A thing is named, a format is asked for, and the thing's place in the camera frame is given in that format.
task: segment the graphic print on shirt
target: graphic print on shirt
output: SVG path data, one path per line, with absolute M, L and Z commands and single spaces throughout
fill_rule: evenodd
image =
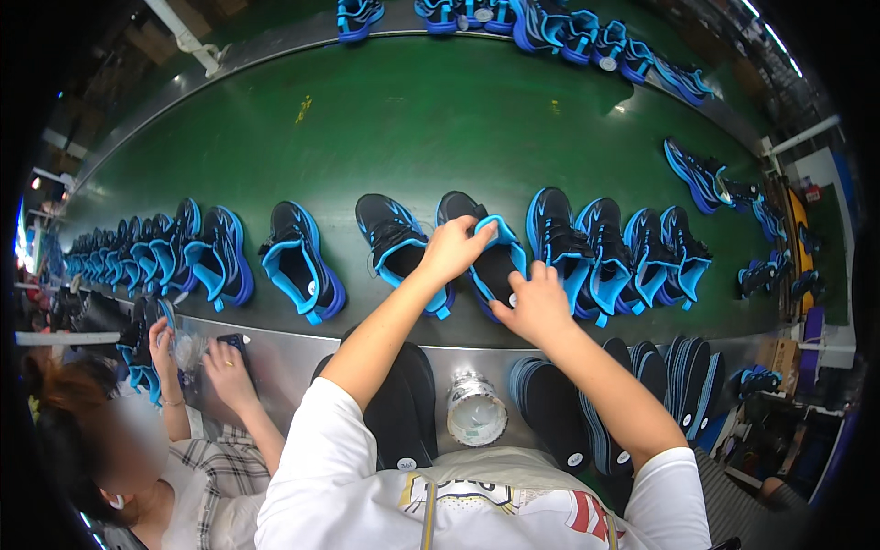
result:
M 428 499 L 430 482 L 418 472 L 407 474 L 398 508 L 420 514 Z M 584 491 L 517 489 L 510 485 L 473 480 L 448 480 L 436 486 L 437 509 L 468 512 L 478 508 L 500 510 L 507 516 L 524 516 L 542 511 L 568 512 L 564 524 L 572 531 L 590 534 L 609 544 L 608 513 L 598 499 Z M 616 539 L 624 535 L 616 531 Z

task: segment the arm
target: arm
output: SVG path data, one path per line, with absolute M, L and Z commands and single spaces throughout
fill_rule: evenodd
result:
M 269 475 L 275 475 L 284 448 L 284 437 L 257 399 L 257 392 L 247 376 L 241 352 L 226 342 L 218 342 L 213 338 L 208 342 L 208 352 L 208 355 L 202 356 L 202 363 L 217 396 L 245 424 L 245 429 L 251 434 L 257 449 L 266 460 Z
M 430 299 L 483 252 L 497 224 L 467 237 L 477 219 L 462 216 L 438 227 L 419 267 L 342 343 L 321 372 L 363 411 L 385 381 L 394 357 Z
M 538 346 L 574 382 L 596 408 L 608 433 L 632 456 L 637 473 L 657 454 L 687 446 L 663 405 L 571 318 L 555 268 L 536 261 L 529 282 L 513 272 L 510 286 L 517 293 L 517 308 L 494 300 L 492 313 Z
M 168 327 L 168 319 L 163 317 L 150 327 L 150 356 L 156 365 L 156 373 L 162 385 L 162 417 L 168 439 L 172 442 L 191 437 L 189 416 L 183 403 L 183 391 L 177 379 L 177 363 L 168 352 L 174 338 L 174 331 Z

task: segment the hair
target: hair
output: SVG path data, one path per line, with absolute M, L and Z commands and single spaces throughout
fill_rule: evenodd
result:
M 101 494 L 94 476 L 106 464 L 99 445 L 83 430 L 83 419 L 116 393 L 115 376 L 103 359 L 90 356 L 63 366 L 43 364 L 30 356 L 22 381 L 39 400 L 35 423 L 37 440 L 47 466 L 70 502 L 91 519 L 131 527 L 136 513 L 123 514 Z

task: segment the red object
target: red object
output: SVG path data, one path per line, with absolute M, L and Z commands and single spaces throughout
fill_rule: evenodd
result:
M 822 188 L 817 185 L 811 185 L 807 187 L 804 196 L 807 202 L 819 202 L 822 199 Z

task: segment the round sticker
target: round sticker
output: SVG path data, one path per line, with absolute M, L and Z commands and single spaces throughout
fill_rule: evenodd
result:
M 487 21 L 492 20 L 492 10 L 487 10 L 486 8 L 479 8 L 477 11 L 473 13 L 473 18 L 480 21 L 481 23 L 485 23 Z
M 411 458 L 401 458 L 397 461 L 397 469 L 401 472 L 411 472 L 415 469 L 415 460 Z
M 603 57 L 599 60 L 599 67 L 608 72 L 614 72 L 617 70 L 617 60 L 614 60 L 611 57 Z

